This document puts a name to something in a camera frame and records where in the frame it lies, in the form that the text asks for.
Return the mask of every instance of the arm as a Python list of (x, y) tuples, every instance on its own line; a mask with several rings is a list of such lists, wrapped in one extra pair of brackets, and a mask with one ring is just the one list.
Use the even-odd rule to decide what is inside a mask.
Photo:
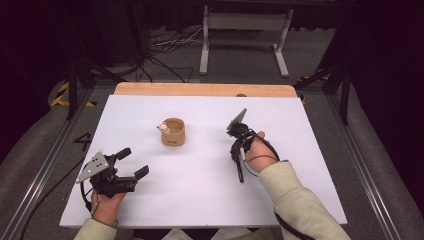
[(115, 194), (112, 198), (91, 194), (91, 204), (93, 206), (93, 217), (87, 219), (79, 230), (75, 240), (112, 240), (116, 235), (116, 218), (119, 212), (119, 205), (126, 193)]
[[(325, 209), (317, 196), (299, 181), (291, 163), (276, 162), (273, 153), (254, 139), (247, 159), (259, 155), (249, 166), (259, 173), (259, 180), (270, 195), (275, 212), (297, 231), (314, 239), (350, 239), (337, 221)], [(298, 239), (283, 228), (284, 239)]]

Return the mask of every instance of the black cable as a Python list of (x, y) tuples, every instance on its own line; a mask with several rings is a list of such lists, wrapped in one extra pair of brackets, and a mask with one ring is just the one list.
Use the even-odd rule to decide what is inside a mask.
[(254, 137), (258, 138), (259, 140), (262, 141), (263, 144), (265, 144), (269, 150), (271, 150), (271, 152), (275, 155), (275, 157), (277, 158), (278, 161), (280, 160), (280, 157), (278, 156), (277, 151), (275, 151), (274, 147), (267, 141), (265, 140), (263, 137), (259, 136), (257, 133), (255, 133), (252, 129), (249, 129), (248, 131), (245, 131), (248, 134), (252, 134)]
[(87, 210), (91, 212), (91, 202), (87, 200), (88, 193), (87, 194), (85, 193), (84, 182), (80, 183), (80, 190), (81, 190), (82, 200), (84, 200), (84, 203), (85, 203), (85, 208), (87, 208)]
[(88, 192), (86, 192), (86, 193), (85, 193), (85, 197), (87, 197), (87, 195), (88, 195), (91, 191), (93, 191), (93, 189), (94, 189), (94, 187), (90, 188), (90, 190), (88, 190)]
[(99, 65), (97, 65), (94, 62), (91, 62), (89, 59), (84, 59), (84, 58), (80, 58), (80, 61), (82, 61), (83, 63), (85, 63), (87, 66), (89, 66), (90, 68), (95, 69), (96, 71), (100, 72), (102, 75), (106, 76), (107, 78), (120, 83), (120, 82), (128, 82), (127, 80), (115, 75), (113, 72), (107, 70), (106, 68), (103, 68)]
[(25, 231), (28, 227), (28, 224), (31, 220), (31, 218), (34, 216), (35, 212), (37, 211), (37, 209), (40, 207), (41, 203), (43, 203), (43, 201), (50, 195), (50, 193), (53, 192), (54, 189), (56, 189), (56, 187), (61, 184), (63, 182), (63, 180), (65, 180), (74, 170), (75, 168), (77, 168), (83, 161), (85, 158), (81, 159), (80, 161), (77, 162), (77, 164), (75, 164), (75, 166), (73, 166), (71, 168), (71, 170), (69, 170), (44, 196), (43, 198), (40, 199), (40, 201), (35, 205), (35, 207), (31, 210), (31, 213), (29, 214), (27, 220), (25, 221), (25, 225), (21, 231), (21, 237), (20, 239), (23, 240), (24, 236), (25, 236)]
[(147, 72), (146, 72), (146, 70), (144, 70), (144, 68), (142, 68), (141, 66), (139, 67), (140, 69), (141, 69), (141, 71), (143, 71), (143, 74), (145, 73), (146, 75), (147, 75), (147, 77), (150, 79), (150, 82), (153, 82), (153, 78), (152, 78), (152, 76), (150, 76), (150, 74), (148, 74)]
[[(139, 66), (138, 68), (140, 68), (140, 70), (144, 70), (144, 61), (141, 64), (141, 66)], [(141, 81), (141, 78), (143, 77), (143, 75), (144, 75), (144, 71), (142, 71), (141, 74), (138, 75), (138, 71), (136, 70), (135, 71), (135, 81), (136, 82), (140, 82)]]
[(290, 226), (290, 224), (288, 224), (286, 221), (284, 221), (280, 215), (278, 215), (275, 211), (274, 211), (275, 217), (277, 218), (278, 223), (280, 223), (280, 225), (286, 229), (289, 233), (293, 234), (294, 236), (296, 236), (297, 238), (301, 239), (301, 240), (315, 240), (315, 238), (310, 237), (306, 234), (303, 234), (301, 232), (299, 232), (298, 230), (294, 229), (292, 226)]
[(255, 177), (258, 177), (258, 175), (256, 175), (256, 174), (254, 174), (254, 173), (252, 173), (251, 171), (250, 171), (250, 169), (247, 167), (247, 165), (246, 165), (246, 161), (242, 161), (243, 162), (243, 164), (244, 164), (244, 167), (246, 168), (246, 170), (250, 173), (250, 174), (252, 174), (253, 176), (255, 176)]
[(253, 160), (257, 159), (257, 158), (261, 158), (261, 157), (271, 158), (271, 159), (274, 159), (276, 162), (278, 162), (278, 159), (277, 158), (275, 158), (273, 156), (270, 156), (270, 155), (258, 155), (258, 156), (255, 156), (255, 157), (249, 159), (249, 160), (246, 160), (245, 162), (251, 162), (251, 161), (253, 161)]
[(152, 57), (152, 56), (150, 56), (150, 59), (154, 59), (155, 61), (159, 62), (162, 65), (162, 67), (165, 67), (169, 71), (171, 71), (172, 73), (174, 73), (179, 79), (181, 79), (181, 81), (183, 83), (187, 83), (177, 72), (175, 72), (174, 70), (172, 70), (170, 67), (166, 66), (163, 62), (159, 61), (159, 59), (157, 59), (155, 57)]
[[(137, 63), (134, 67), (123, 70), (122, 72), (112, 72), (112, 73), (115, 74), (118, 77), (124, 77), (124, 76), (127, 76), (127, 75), (135, 72), (138, 69), (139, 66), (141, 66), (141, 64)], [(109, 79), (108, 77), (106, 77), (103, 74), (98, 74), (98, 73), (93, 73), (93, 72), (91, 74), (93, 75), (93, 77), (95, 77), (97, 79)]]
[(197, 40), (197, 38), (200, 36), (200, 34), (201, 34), (201, 29), (199, 29), (199, 30), (197, 30), (196, 32), (193, 32), (193, 33), (187, 33), (188, 37), (186, 37), (184, 34), (181, 34), (178, 38), (174, 39), (174, 36), (176, 35), (176, 34), (174, 34), (172, 37), (170, 37), (166, 40), (163, 38), (163, 41), (157, 41), (157, 40), (150, 41), (149, 42), (149, 47), (150, 47), (149, 51), (151, 53), (154, 53), (155, 55), (160, 54), (160, 53), (165, 53), (165, 54), (172, 53), (175, 50), (179, 49), (180, 47), (192, 44), (194, 41)]
[[(161, 64), (155, 63), (152, 61), (153, 64), (158, 65), (160, 67), (164, 67)], [(187, 81), (186, 83), (188, 83), (190, 81), (191, 76), (193, 75), (193, 71), (194, 71), (194, 67), (169, 67), (170, 69), (190, 69), (190, 74), (188, 75)]]

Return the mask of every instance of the hand-mounted device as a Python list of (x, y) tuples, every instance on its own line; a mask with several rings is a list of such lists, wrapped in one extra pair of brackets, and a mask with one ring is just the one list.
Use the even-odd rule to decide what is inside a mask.
[(230, 125), (227, 127), (227, 134), (230, 135), (230, 137), (236, 138), (236, 141), (231, 146), (230, 153), (231, 158), (237, 164), (237, 171), (241, 183), (244, 182), (244, 179), (240, 161), (246, 161), (245, 153), (250, 150), (250, 146), (252, 145), (252, 141), (255, 137), (261, 140), (274, 153), (277, 160), (280, 161), (277, 152), (271, 144), (259, 136), (255, 131), (250, 129), (246, 124), (242, 123), (246, 111), (247, 109), (243, 108), (243, 110), (230, 122)]
[(91, 203), (86, 198), (84, 181), (90, 178), (90, 183), (97, 194), (106, 195), (109, 198), (116, 193), (134, 192), (138, 180), (149, 173), (149, 166), (144, 166), (134, 173), (134, 177), (118, 177), (116, 175), (116, 160), (121, 160), (131, 154), (130, 148), (125, 148), (117, 154), (110, 156), (98, 152), (85, 166), (78, 176), (76, 183), (81, 186), (81, 194), (86, 207), (91, 211)]

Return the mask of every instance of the black curtain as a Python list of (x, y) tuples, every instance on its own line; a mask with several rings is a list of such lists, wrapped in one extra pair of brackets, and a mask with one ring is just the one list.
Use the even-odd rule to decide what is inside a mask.
[(50, 107), (66, 61), (57, 29), (35, 0), (2, 1), (0, 8), (0, 163)]
[(413, 1), (367, 1), (349, 14), (320, 68), (344, 63), (361, 106), (403, 182), (424, 212), (424, 17)]
[(181, 3), (143, 4), (147, 11), (148, 25), (152, 29), (162, 26), (167, 31), (181, 33), (186, 27), (202, 25), (203, 7), (181, 5)]

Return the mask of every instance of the metal frame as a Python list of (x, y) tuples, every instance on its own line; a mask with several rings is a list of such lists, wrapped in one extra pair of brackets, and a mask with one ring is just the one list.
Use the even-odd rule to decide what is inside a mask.
[(293, 16), (293, 10), (286, 14), (234, 14), (234, 13), (212, 13), (205, 6), (203, 14), (203, 46), (200, 58), (200, 75), (208, 73), (209, 58), (209, 29), (245, 29), (280, 31), (280, 40), (273, 44), (273, 52), (277, 60), (278, 68), (282, 77), (288, 77), (286, 63), (281, 50), (286, 40), (287, 32)]
[(355, 139), (353, 138), (349, 127), (344, 124), (344, 121), (339, 115), (339, 107), (336, 97), (334, 95), (326, 95), (326, 98), (334, 117), (337, 119), (338, 126), (342, 131), (342, 134), (345, 137), (347, 144), (349, 145), (350, 151), (353, 154), (355, 160), (353, 164), (356, 168), (356, 172), (365, 189), (371, 206), (374, 209), (375, 215), (377, 216), (377, 220), (380, 223), (381, 229), (383, 230), (386, 239), (400, 240), (401, 237), (387, 210), (386, 204), (384, 203), (380, 191), (378, 190), (371, 176), (371, 173), (367, 168), (367, 165), (355, 142)]
[[(83, 106), (89, 100), (92, 92), (92, 89), (84, 89), (78, 101), (78, 105)], [(34, 208), (41, 192), (43, 191), (44, 186), (47, 183), (47, 180), (50, 177), (51, 172), (53, 171), (54, 166), (59, 160), (59, 154), (63, 149), (65, 141), (70, 135), (72, 128), (83, 109), (84, 108), (81, 107), (77, 108), (72, 118), (65, 121), (65, 124), (63, 125), (58, 137), (50, 149), (49, 154), (38, 171), (37, 176), (29, 186), (29, 189), (25, 194), (25, 197), (22, 199), (18, 209), (16, 210), (15, 215), (13, 215), (12, 220), (9, 222), (9, 225), (1, 236), (2, 240), (13, 240), (18, 238), (24, 223), (27, 221), (31, 210)]]

